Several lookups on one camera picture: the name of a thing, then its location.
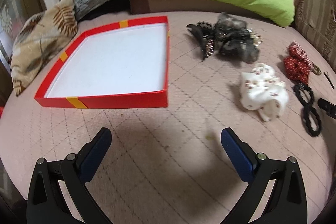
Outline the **grey black organza scrunchie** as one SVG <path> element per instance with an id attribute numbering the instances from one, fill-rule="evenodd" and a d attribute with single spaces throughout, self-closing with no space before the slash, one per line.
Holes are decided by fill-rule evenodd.
<path id="1" fill-rule="evenodd" d="M 222 12 L 215 23 L 214 35 L 222 56 L 236 56 L 248 64 L 258 60 L 262 39 L 244 20 Z"/>

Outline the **striped beige cushion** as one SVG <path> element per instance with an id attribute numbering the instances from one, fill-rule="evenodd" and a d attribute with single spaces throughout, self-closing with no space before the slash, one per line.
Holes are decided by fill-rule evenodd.
<path id="1" fill-rule="evenodd" d="M 300 0 L 295 25 L 335 69 L 335 0 Z"/>

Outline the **black hair pin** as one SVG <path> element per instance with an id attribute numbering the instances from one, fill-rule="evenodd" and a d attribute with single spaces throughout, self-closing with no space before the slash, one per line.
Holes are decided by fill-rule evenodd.
<path id="1" fill-rule="evenodd" d="M 332 89 L 335 89 L 335 87 L 334 87 L 334 85 L 333 85 L 333 83 L 332 83 L 332 81 L 331 81 L 331 78 L 329 77 L 329 74 L 328 74 L 327 72 L 324 72 L 323 74 L 324 74 L 324 76 L 326 77 L 326 79 L 328 80 L 328 82 L 329 82 L 331 88 L 332 88 Z"/>

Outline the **black beaded hair claw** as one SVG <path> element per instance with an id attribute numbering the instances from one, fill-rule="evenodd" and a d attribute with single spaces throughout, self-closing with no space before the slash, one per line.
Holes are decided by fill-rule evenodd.
<path id="1" fill-rule="evenodd" d="M 188 24 L 186 28 L 201 48 L 202 61 L 210 57 L 215 51 L 213 25 L 208 22 L 198 22 L 197 24 Z"/>

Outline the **red tray box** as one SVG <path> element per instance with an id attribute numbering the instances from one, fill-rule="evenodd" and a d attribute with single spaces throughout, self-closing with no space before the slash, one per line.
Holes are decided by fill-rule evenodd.
<path id="1" fill-rule="evenodd" d="M 167 107 L 169 43 L 167 16 L 86 30 L 58 57 L 35 100 L 75 109 Z"/>

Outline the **white floral scrunchie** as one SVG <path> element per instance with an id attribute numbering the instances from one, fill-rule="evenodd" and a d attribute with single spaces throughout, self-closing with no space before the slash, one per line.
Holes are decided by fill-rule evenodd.
<path id="1" fill-rule="evenodd" d="M 271 66 L 257 63 L 251 72 L 243 72 L 240 76 L 240 103 L 245 109 L 257 111 L 265 122 L 284 114 L 289 95 L 286 84 Z"/>

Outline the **leaf pattern beige pillow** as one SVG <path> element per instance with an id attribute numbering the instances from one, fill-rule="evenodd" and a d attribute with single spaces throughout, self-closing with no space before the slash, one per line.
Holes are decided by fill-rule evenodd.
<path id="1" fill-rule="evenodd" d="M 42 68 L 77 34 L 75 0 L 60 0 L 31 16 L 15 38 L 10 59 L 15 95 L 21 94 Z"/>

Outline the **red polka dot scrunchie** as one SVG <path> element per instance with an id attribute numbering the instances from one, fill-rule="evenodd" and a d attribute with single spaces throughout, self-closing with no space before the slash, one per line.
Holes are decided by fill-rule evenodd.
<path id="1" fill-rule="evenodd" d="M 312 69 L 312 62 L 307 53 L 296 42 L 292 42 L 288 47 L 288 56 L 283 60 L 285 74 L 288 79 L 308 84 L 309 74 Z"/>

